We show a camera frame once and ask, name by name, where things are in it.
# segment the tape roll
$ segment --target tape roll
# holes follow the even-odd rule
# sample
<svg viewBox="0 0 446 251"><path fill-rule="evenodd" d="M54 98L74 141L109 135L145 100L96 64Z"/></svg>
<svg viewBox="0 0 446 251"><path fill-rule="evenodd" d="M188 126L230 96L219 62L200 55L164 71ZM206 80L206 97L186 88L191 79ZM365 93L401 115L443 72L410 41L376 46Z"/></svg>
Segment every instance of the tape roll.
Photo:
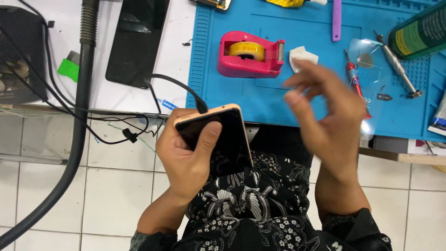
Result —
<svg viewBox="0 0 446 251"><path fill-rule="evenodd" d="M258 43L238 42L229 47L229 55L256 61L263 60L264 48Z"/></svg>

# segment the gold smartphone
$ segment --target gold smartphone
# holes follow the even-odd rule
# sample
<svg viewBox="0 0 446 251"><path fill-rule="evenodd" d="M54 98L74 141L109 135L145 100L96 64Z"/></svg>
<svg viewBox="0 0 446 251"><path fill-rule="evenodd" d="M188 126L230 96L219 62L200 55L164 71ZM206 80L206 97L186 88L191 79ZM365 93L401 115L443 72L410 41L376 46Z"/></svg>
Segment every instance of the gold smartphone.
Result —
<svg viewBox="0 0 446 251"><path fill-rule="evenodd" d="M223 105L209 109L204 114L194 113L180 117L173 124L187 146L195 150L201 131L212 121L220 122L223 128L212 151L210 175L217 178L243 172L245 167L252 167L245 124L238 105Z"/></svg>

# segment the coiled hose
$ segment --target coiled hose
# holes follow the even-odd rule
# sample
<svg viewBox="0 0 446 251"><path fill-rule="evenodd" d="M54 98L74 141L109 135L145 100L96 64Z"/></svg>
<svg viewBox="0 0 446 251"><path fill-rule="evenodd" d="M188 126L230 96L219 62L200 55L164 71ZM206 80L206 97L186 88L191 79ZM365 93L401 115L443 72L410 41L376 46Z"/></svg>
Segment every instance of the coiled hose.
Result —
<svg viewBox="0 0 446 251"><path fill-rule="evenodd" d="M90 102L91 77L93 74L93 59L96 46L96 28L98 20L99 0L83 0L81 16L81 55L79 61L79 76L76 92L76 105L80 108L88 109ZM87 121L88 113L80 109L75 109L74 113ZM71 154L68 159L65 171L57 185L43 202L32 211L27 217L19 222L15 227L0 236L0 250L14 242L22 234L36 224L51 208L59 201L62 195L70 186L76 175L82 158L85 142L86 128L77 119L74 120L73 141L71 143Z"/></svg>

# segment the green wire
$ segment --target green wire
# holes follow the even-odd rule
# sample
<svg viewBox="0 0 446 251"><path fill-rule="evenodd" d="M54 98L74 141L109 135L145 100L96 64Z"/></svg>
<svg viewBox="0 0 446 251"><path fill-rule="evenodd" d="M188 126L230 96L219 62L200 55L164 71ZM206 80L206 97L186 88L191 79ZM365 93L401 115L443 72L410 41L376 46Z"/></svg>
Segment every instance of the green wire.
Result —
<svg viewBox="0 0 446 251"><path fill-rule="evenodd" d="M111 126L111 127L113 127L113 128L119 129L119 130L122 131L121 128L116 127L116 126L114 126L114 125L112 125L112 124L110 124L110 123L111 123L111 121L108 122L107 125L108 125L108 126ZM155 155L157 154L157 152L156 152L153 148L151 148L151 147L149 146L149 144L147 144L143 139L141 139L140 137L137 137L137 139L140 140L140 141L142 141L146 146L148 146L148 147L150 148L150 150L152 150L152 152L153 152Z"/></svg>

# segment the blue silicone mat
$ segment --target blue silicone mat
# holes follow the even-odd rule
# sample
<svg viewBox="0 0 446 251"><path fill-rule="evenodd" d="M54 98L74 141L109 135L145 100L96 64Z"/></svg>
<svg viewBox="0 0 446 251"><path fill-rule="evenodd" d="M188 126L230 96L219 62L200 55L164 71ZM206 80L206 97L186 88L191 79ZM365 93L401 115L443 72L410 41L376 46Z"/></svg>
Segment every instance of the blue silicone mat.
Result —
<svg viewBox="0 0 446 251"><path fill-rule="evenodd" d="M354 38L376 40L373 29L387 32L398 22L435 4L437 0L343 0L341 41L331 41L333 3L326 6L306 2L301 8L282 8L265 0L232 0L225 12L198 5L189 86L213 108L229 103L240 105L245 121L285 126L298 123L282 97L287 90L281 83L293 72L288 62L289 51L298 46L319 56L318 64L327 66L346 80L344 48ZM240 30L258 37L285 42L285 65L275 79L227 78L216 69L217 50L221 37L229 31ZM376 135L446 141L446 137L430 132L427 127L440 103L446 87L446 53L403 62L407 75L416 89L424 95L407 99L408 91L400 77L388 64L383 64L389 76L380 93L389 94L391 101L381 101L378 110L369 107L370 113L379 113L371 122ZM325 101L318 97L312 101L316 117L326 114ZM195 100L188 94L186 107L194 108Z"/></svg>

